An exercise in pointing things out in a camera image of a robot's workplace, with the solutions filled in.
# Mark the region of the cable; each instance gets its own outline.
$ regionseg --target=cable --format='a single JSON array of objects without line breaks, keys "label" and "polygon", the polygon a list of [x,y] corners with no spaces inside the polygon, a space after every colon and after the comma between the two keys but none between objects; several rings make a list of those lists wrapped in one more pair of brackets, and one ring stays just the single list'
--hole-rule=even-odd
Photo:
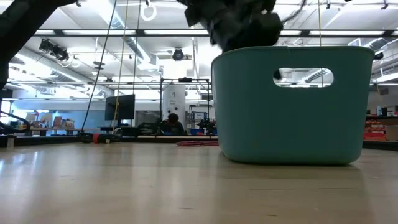
[{"label": "cable", "polygon": [[[142,0],[139,0],[139,8],[138,8],[138,20],[137,20],[137,30],[139,29],[139,21],[140,21],[140,14],[141,14],[141,3]],[[136,37],[136,48],[134,49],[134,74],[132,80],[132,94],[134,94],[136,90],[136,70],[137,70],[137,48],[138,48],[138,36]]]},{"label": "cable", "polygon": [[49,53],[49,52],[44,53],[39,59],[37,59],[37,60],[35,61],[35,63],[37,63],[39,60],[41,60],[42,58],[44,58],[44,56],[47,55],[48,53]]},{"label": "cable", "polygon": [[301,5],[300,5],[300,9],[298,9],[295,13],[293,13],[292,15],[288,16],[286,19],[282,20],[282,23],[288,22],[292,19],[294,19],[296,16],[298,16],[298,14],[303,10],[304,6],[307,4],[307,0],[303,0]]},{"label": "cable", "polygon": [[26,128],[25,128],[25,129],[18,130],[18,129],[14,129],[13,127],[11,127],[11,126],[9,126],[9,125],[3,124],[3,123],[0,121],[0,127],[3,128],[3,129],[0,129],[0,134],[25,133],[25,132],[27,132],[27,131],[30,130],[30,123],[29,123],[27,120],[25,120],[24,118],[20,118],[20,117],[18,117],[18,116],[13,115],[13,114],[6,113],[6,112],[4,112],[4,111],[0,111],[0,113],[4,113],[4,114],[6,114],[6,115],[8,115],[8,116],[10,116],[10,117],[12,117],[12,118],[16,118],[16,119],[22,121],[22,122],[26,125]]},{"label": "cable", "polygon": [[109,22],[108,31],[107,31],[107,33],[106,33],[104,48],[102,49],[101,61],[100,61],[99,66],[98,66],[98,72],[97,72],[97,76],[96,76],[96,78],[95,78],[95,82],[94,82],[94,86],[93,86],[93,92],[91,93],[90,100],[88,101],[86,116],[85,116],[85,120],[84,120],[84,122],[83,122],[83,125],[81,126],[81,132],[84,132],[84,127],[85,127],[85,124],[86,124],[86,121],[87,121],[88,112],[90,111],[91,102],[93,101],[93,96],[94,96],[95,87],[97,86],[98,77],[100,77],[100,71],[101,71],[101,67],[102,67],[103,60],[104,60],[104,55],[105,55],[105,48],[106,48],[106,44],[108,43],[109,32],[111,31],[112,19],[113,19],[113,16],[114,16],[114,12],[115,12],[115,10],[116,10],[116,3],[117,3],[117,2],[118,2],[118,0],[115,0],[115,1],[114,1],[114,4],[113,4],[112,16],[111,16],[111,19],[109,20],[110,22]]},{"label": "cable", "polygon": [[182,141],[177,142],[178,146],[218,146],[218,141]]},{"label": "cable", "polygon": [[[126,6],[126,17],[124,18],[124,23],[125,24],[127,24],[128,15],[129,15],[129,7]],[[112,127],[113,127],[112,133],[115,132],[115,128],[114,128],[113,122],[116,120],[116,116],[118,115],[118,109],[119,109],[120,80],[121,80],[121,77],[122,77],[123,57],[124,57],[124,44],[126,43],[126,41],[124,41],[126,39],[126,29],[127,29],[127,26],[124,26],[123,44],[122,44],[122,56],[121,56],[120,69],[119,69],[118,94],[116,95],[116,106],[115,106],[115,109],[114,109],[114,116],[113,116],[113,120],[112,120]]]}]

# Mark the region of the table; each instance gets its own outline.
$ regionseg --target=table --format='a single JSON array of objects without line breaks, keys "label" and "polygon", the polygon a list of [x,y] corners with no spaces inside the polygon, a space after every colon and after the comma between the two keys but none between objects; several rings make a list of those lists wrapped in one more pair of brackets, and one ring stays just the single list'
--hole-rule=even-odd
[{"label": "table", "polygon": [[0,161],[2,224],[398,223],[391,151],[364,150],[350,166],[259,166],[218,147],[75,143]]},{"label": "table", "polygon": [[[99,128],[85,128],[85,131],[99,131]],[[74,132],[76,131],[77,134],[80,133],[81,128],[31,128],[30,131],[25,133],[25,136],[32,136],[33,131],[39,131],[40,136],[46,136],[47,131],[54,131],[55,134],[57,134],[58,131],[66,131],[67,136],[74,135]]]}]

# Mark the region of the ceiling light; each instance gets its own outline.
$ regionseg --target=ceiling light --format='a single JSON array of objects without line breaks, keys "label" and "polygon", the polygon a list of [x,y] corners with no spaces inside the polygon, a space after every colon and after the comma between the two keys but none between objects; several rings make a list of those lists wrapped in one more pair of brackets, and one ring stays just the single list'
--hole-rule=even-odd
[{"label": "ceiling light", "polygon": [[47,82],[25,82],[25,81],[21,81],[21,82],[12,82],[12,84],[47,84]]},{"label": "ceiling light", "polygon": [[35,35],[55,35],[54,30],[38,30]]},{"label": "ceiling light", "polygon": [[379,86],[398,86],[398,83],[379,83]]},{"label": "ceiling light", "polygon": [[54,84],[59,84],[59,85],[87,85],[88,82],[54,82]]},{"label": "ceiling light", "polygon": [[137,68],[139,70],[159,70],[159,66],[158,65],[153,65],[151,63],[140,63]]},{"label": "ceiling light", "polygon": [[7,83],[6,87],[9,87],[9,86],[14,87],[14,88],[23,89],[23,90],[33,90],[34,89],[33,87],[29,88],[29,87],[22,86],[22,85],[14,85],[14,84],[11,84],[11,83]]},{"label": "ceiling light", "polygon": [[382,35],[383,30],[313,30],[310,35]]},{"label": "ceiling light", "polygon": [[[107,30],[64,30],[65,35],[107,35]],[[136,34],[135,30],[126,30],[126,35]],[[124,35],[124,30],[110,30],[109,35]]]},{"label": "ceiling light", "polygon": [[97,84],[100,84],[100,85],[127,85],[128,84],[128,82],[121,82],[121,83],[119,83],[119,82],[98,82]]},{"label": "ceiling light", "polygon": [[50,112],[49,110],[36,110],[38,113],[48,113]]},{"label": "ceiling light", "polygon": [[283,30],[280,32],[281,35],[300,35],[300,30]]},{"label": "ceiling light", "polygon": [[144,30],[147,35],[208,35],[207,30]]}]

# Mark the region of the person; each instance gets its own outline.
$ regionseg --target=person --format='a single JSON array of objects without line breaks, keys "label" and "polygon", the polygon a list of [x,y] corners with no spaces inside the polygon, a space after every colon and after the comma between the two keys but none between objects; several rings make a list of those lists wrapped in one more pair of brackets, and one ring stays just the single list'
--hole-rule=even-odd
[{"label": "person", "polygon": [[185,134],[184,127],[182,126],[182,123],[178,121],[180,118],[178,117],[177,114],[170,113],[167,118],[168,119],[165,122],[166,126],[163,130],[165,133],[170,133],[171,135],[175,136]]}]

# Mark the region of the box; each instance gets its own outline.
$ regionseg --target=box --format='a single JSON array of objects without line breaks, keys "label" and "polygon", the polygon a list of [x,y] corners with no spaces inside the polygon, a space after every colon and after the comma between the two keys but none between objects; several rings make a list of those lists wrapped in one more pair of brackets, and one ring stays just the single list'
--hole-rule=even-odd
[{"label": "box", "polygon": [[398,125],[386,126],[386,139],[388,141],[398,141]]},{"label": "box", "polygon": [[398,141],[398,118],[382,119],[380,123],[386,127],[386,139]]}]

